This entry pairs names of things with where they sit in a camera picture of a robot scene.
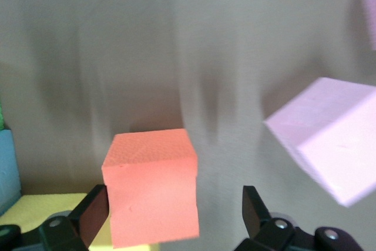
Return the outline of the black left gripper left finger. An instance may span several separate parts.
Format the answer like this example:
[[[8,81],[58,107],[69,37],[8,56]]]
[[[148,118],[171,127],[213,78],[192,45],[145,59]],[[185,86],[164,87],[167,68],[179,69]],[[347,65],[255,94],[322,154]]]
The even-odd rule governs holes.
[[[51,217],[29,232],[2,225],[1,250],[89,250],[108,216],[107,187],[96,185],[68,215]]]

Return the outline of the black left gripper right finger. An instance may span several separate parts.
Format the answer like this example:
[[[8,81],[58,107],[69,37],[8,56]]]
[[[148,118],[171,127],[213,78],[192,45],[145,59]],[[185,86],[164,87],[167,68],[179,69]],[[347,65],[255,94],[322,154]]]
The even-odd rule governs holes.
[[[341,229],[324,226],[311,235],[284,217],[272,216],[254,186],[243,187],[242,217],[249,236],[236,250],[362,250]]]

